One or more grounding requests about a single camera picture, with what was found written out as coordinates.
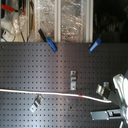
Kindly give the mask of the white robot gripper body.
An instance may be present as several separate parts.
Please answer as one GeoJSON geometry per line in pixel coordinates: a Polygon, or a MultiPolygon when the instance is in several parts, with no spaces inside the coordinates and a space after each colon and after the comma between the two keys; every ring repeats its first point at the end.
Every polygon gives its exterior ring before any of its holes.
{"type": "Polygon", "coordinates": [[[124,118],[128,118],[128,70],[124,75],[114,76],[113,83],[121,100],[122,115],[124,118]]]}

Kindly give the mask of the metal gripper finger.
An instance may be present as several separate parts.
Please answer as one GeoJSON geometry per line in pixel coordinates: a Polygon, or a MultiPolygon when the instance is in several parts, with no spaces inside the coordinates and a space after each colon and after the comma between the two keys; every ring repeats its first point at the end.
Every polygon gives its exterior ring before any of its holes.
{"type": "Polygon", "coordinates": [[[91,111],[90,114],[93,120],[122,119],[120,109],[91,111]]]}
{"type": "Polygon", "coordinates": [[[119,97],[117,95],[117,91],[110,90],[101,85],[97,85],[96,93],[105,98],[107,101],[110,101],[114,104],[119,103],[119,97]]]}

